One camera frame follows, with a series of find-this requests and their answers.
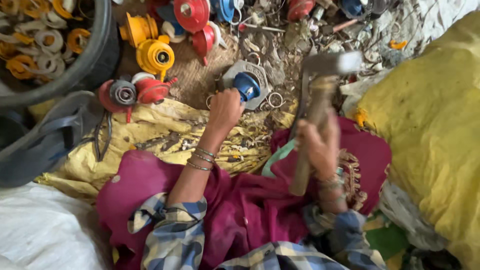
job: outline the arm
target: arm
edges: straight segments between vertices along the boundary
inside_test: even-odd
[[[316,169],[319,202],[306,208],[305,221],[315,245],[349,269],[386,269],[380,253],[371,250],[363,237],[365,217],[349,210],[345,200],[343,181],[336,174],[339,152],[339,128],[333,110],[322,134],[317,127],[301,120],[298,123],[299,143],[306,143],[309,160]]]
[[[244,109],[245,105],[240,104],[240,93],[236,88],[226,89],[212,98],[210,118],[200,138],[197,150],[190,159],[194,166],[206,169],[213,167],[211,162],[205,160],[213,160],[213,157],[199,151],[198,148],[216,155],[228,133],[237,124]],[[210,171],[201,170],[187,164],[168,196],[167,205],[198,201],[204,194],[209,175]]]
[[[203,194],[210,175],[207,169],[213,167],[207,160],[214,160],[206,153],[217,154],[243,109],[237,89],[216,94],[205,131],[189,160],[191,165],[187,163],[170,194],[152,196],[132,214],[128,223],[131,233],[150,223],[155,225],[146,239],[142,269],[198,269],[204,249],[203,218],[207,209]]]

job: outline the yellow sack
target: yellow sack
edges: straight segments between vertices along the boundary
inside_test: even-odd
[[[359,108],[392,149],[405,189],[448,250],[480,265],[480,12],[455,23],[417,59],[370,88]]]
[[[59,170],[44,173],[36,181],[94,204],[103,184],[117,173],[123,153],[135,149],[133,145],[136,143],[160,139],[159,144],[146,150],[165,162],[186,164],[204,131],[208,116],[206,110],[196,110],[171,99],[159,105],[136,105],[131,123],[125,122],[124,113],[113,114],[112,139],[102,162],[96,161],[93,143],[80,145],[68,155]],[[217,164],[232,175],[256,171],[271,156],[268,138],[272,126],[288,128],[293,118],[293,114],[281,111],[243,114],[224,141]],[[100,135],[100,149],[107,138],[105,131],[106,128]]]

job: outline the plaid shirt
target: plaid shirt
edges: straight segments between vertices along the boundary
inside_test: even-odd
[[[195,203],[166,208],[166,201],[166,193],[154,195],[128,222],[131,233],[155,223],[145,243],[142,269],[198,269],[204,247],[203,217],[207,202],[202,198]],[[302,243],[268,243],[216,269],[386,269],[380,253],[371,250],[362,235],[364,216],[352,210],[339,215],[321,214],[317,206],[307,206],[303,211],[311,234]]]

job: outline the hand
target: hand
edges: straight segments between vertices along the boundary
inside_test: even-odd
[[[308,158],[317,170],[318,180],[327,180],[336,173],[340,131],[332,108],[328,110],[327,125],[321,135],[316,125],[300,119],[295,139],[299,145],[307,144]]]
[[[237,124],[244,110],[245,102],[240,104],[240,93],[236,88],[217,93],[210,102],[210,119],[207,129],[225,138]]]

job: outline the metal nut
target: metal nut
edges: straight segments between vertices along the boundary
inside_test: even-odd
[[[262,103],[262,101],[268,95],[268,83],[267,83],[267,76],[265,74],[265,70],[261,66],[240,60],[235,64],[233,64],[227,70],[227,72],[223,74],[222,79],[220,81],[221,83],[220,87],[222,87],[223,89],[232,88],[233,79],[240,72],[248,73],[248,75],[250,75],[255,81],[257,81],[258,85],[260,86],[260,95],[256,98],[250,99],[245,104],[246,109],[254,110],[260,105],[260,103]]]

